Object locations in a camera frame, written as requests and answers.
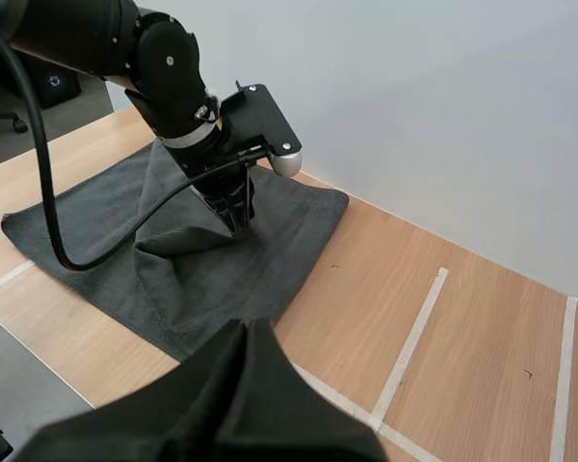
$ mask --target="black fabric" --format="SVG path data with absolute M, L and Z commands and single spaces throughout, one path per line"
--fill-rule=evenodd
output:
M 348 197 L 251 170 L 256 218 L 234 242 L 190 191 L 152 217 L 111 260 L 84 273 L 56 260 L 42 208 L 5 216 L 22 252 L 98 308 L 178 360 L 228 320 L 277 320 L 302 287 L 342 218 Z M 140 150 L 57 199 L 65 247 L 76 262 L 111 246 L 185 180 L 161 143 Z
M 231 321 L 139 392 L 46 427 L 18 462 L 386 460 L 375 433 L 303 382 L 268 321 Z

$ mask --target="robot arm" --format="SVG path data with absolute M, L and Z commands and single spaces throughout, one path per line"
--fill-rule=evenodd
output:
M 165 13 L 132 0 L 0 0 L 0 32 L 19 51 L 124 87 L 189 178 L 252 149 L 283 176 L 300 169 L 302 146 L 265 86 L 238 86 L 221 105 L 199 74 L 197 39 Z M 254 217 L 249 167 L 196 186 L 233 234 Z

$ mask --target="black cable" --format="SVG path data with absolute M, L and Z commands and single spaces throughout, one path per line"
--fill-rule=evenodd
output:
M 60 235 L 60 225 L 58 222 L 58 213 L 56 211 L 56 198 L 54 195 L 53 180 L 51 176 L 51 161 L 49 160 L 49 146 L 47 145 L 47 137 L 45 135 L 45 127 L 42 122 L 37 95 L 35 94 L 26 71 L 21 65 L 21 61 L 13 52 L 11 46 L 2 38 L 2 36 L 0 36 L 0 54 L 6 62 L 9 70 L 11 71 L 11 74 L 17 83 L 17 87 L 19 88 L 19 91 L 28 110 L 30 127 L 32 129 L 32 134 L 35 140 L 37 159 L 39 162 L 40 192 L 42 195 L 42 208 L 45 213 L 45 220 L 47 222 L 47 231 L 49 232 L 49 239 L 51 241 L 51 246 L 54 249 L 54 253 L 56 254 L 56 258 L 58 258 L 60 264 L 67 270 L 85 271 L 97 267 L 101 263 L 104 263 L 112 256 L 114 256 L 116 252 L 118 252 L 118 250 L 126 243 L 126 241 L 128 241 L 129 238 L 131 238 L 150 217 L 152 217 L 152 215 L 154 215 L 176 194 L 184 191 L 186 188 L 189 188 L 195 183 L 204 180 L 205 178 L 209 178 L 210 176 L 219 173 L 226 168 L 253 162 L 265 157 L 266 155 L 264 150 L 251 151 L 239 159 L 228 162 L 227 164 L 219 167 L 211 168 L 203 172 L 201 175 L 185 181 L 178 187 L 174 188 L 172 191 L 165 194 L 161 199 L 159 199 L 143 216 L 141 216 L 135 222 L 135 224 L 133 224 L 133 226 L 126 232 L 126 234 L 124 234 L 124 236 L 122 236 L 122 238 L 120 238 L 120 240 L 105 253 L 94 258 L 88 263 L 74 263 L 68 258 L 68 255 L 66 255 L 65 247 Z

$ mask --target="dark gray cloth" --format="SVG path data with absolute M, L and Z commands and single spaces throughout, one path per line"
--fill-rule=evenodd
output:
M 89 302 L 178 360 L 227 321 L 277 320 L 308 277 L 349 198 L 334 190 L 251 170 L 253 233 L 233 241 L 186 190 L 153 216 L 112 259 L 76 273 L 58 263 L 40 205 L 3 218 L 23 253 Z M 153 145 L 61 194 L 58 215 L 71 260 L 109 248 L 138 214 L 185 180 L 162 144 Z

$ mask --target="white tape line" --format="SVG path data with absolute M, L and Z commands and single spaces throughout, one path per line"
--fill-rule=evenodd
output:
M 345 411 L 347 414 L 355 417 L 364 424 L 369 424 L 372 420 L 370 413 L 357 404 L 355 404 L 350 399 L 342 396 L 336 390 L 331 388 L 326 383 L 319 380 L 312 373 L 305 371 L 297 364 L 293 364 L 293 367 L 298 371 L 298 374 L 302 376 L 304 381 L 310 385 L 314 391 L 319 395 L 327 399 L 329 402 L 334 404 L 339 409 Z M 420 448 L 415 443 L 409 440 L 406 436 L 401 435 L 398 431 L 393 430 L 384 423 L 378 422 L 377 428 L 373 428 L 381 436 L 388 439 L 390 442 L 398 446 L 400 449 L 404 450 L 406 453 L 412 455 L 420 462 L 441 462 L 439 459 L 430 454 L 427 450 Z
M 381 426 L 379 434 L 394 443 L 407 454 L 412 455 L 420 462 L 441 462 L 440 459 L 430 454 L 427 450 L 420 448 L 409 438 L 401 435 L 398 431 L 390 428 L 385 423 Z
M 550 462 L 564 462 L 565 435 L 567 433 L 567 409 L 569 406 L 569 384 L 571 381 L 571 360 L 574 352 L 574 327 L 578 298 L 569 296 L 565 306 L 563 341 L 561 342 L 561 364 L 555 403 L 555 419 L 552 423 Z
M 75 389 L 72 387 L 72 385 L 71 385 L 70 383 L 68 383 L 66 380 L 64 380 L 61 375 L 59 375 L 57 372 L 55 372 L 55 371 L 51 368 L 51 366 L 49 366 L 49 365 L 48 365 L 47 363 L 45 363 L 41 358 L 39 358 L 39 356 L 38 356 L 36 353 L 34 353 L 31 349 L 29 349 L 26 344 L 24 344 L 21 340 L 19 340 L 19 338 L 17 338 L 17 336 L 16 336 L 15 334 L 13 334 L 13 333 L 7 328 L 6 325 L 4 325 L 2 322 L 0 322 L 0 327 L 2 327 L 4 330 L 6 330 L 7 332 L 9 332 L 9 334 L 11 334 L 11 336 L 12 336 L 14 339 L 16 339 L 24 348 L 26 348 L 28 351 L 30 351 L 30 353 L 31 353 L 35 358 L 37 358 L 39 361 L 41 361 L 42 364 L 43 364 L 48 370 L 52 371 L 54 375 L 56 375 L 58 378 L 60 378 L 60 379 L 65 383 L 65 385 L 66 385 L 68 388 L 70 388 L 70 389 L 75 393 L 75 395 L 77 395 L 79 398 L 81 398 L 90 408 L 95 409 L 95 407 L 92 405 L 91 402 L 89 402 L 81 393 L 79 393 L 77 390 L 75 390 Z
M 5 274 L 4 276 L 2 276 L 0 278 L 0 287 L 4 286 L 11 279 L 18 276 L 19 274 L 21 274 L 23 271 L 27 270 L 28 268 L 33 267 L 34 265 L 35 265 L 35 262 L 33 262 L 31 260 L 28 260 L 26 263 L 22 263 L 17 268 L 15 268 L 13 271 Z
M 417 315 L 417 319 L 413 324 L 413 328 L 408 334 L 407 340 L 405 341 L 405 346 L 401 350 L 401 354 L 399 355 L 398 359 L 396 360 L 396 364 L 394 365 L 394 369 L 392 369 L 392 373 L 389 375 L 387 379 L 387 383 L 379 396 L 379 400 L 377 401 L 377 405 L 375 406 L 375 410 L 373 411 L 373 416 L 369 424 L 377 428 L 376 425 L 381 423 L 385 418 L 385 414 L 387 413 L 387 409 L 396 394 L 396 390 L 398 390 L 398 386 L 401 383 L 401 379 L 403 378 L 403 374 L 405 373 L 405 369 L 407 368 L 408 362 L 411 359 L 411 355 L 413 351 L 415 351 L 415 347 L 422 336 L 422 332 L 426 327 L 426 322 L 433 311 L 434 304 L 436 303 L 436 299 L 441 292 L 441 288 L 443 287 L 443 283 L 445 282 L 445 278 L 448 274 L 447 269 L 441 268 L 439 270 L 438 276 L 434 279 L 433 286 L 431 287 L 426 299 L 424 300 L 424 304 L 422 305 L 422 309 L 420 313 Z
M 336 390 L 326 385 L 312 373 L 305 371 L 297 364 L 294 364 L 293 367 L 298 371 L 298 374 L 302 376 L 304 381 L 310 385 L 310 388 L 316 391 L 319 395 L 345 411 L 350 416 L 355 417 L 365 424 L 368 423 L 368 420 L 370 419 L 370 413 L 368 411 L 365 411 L 350 399 L 343 397 Z

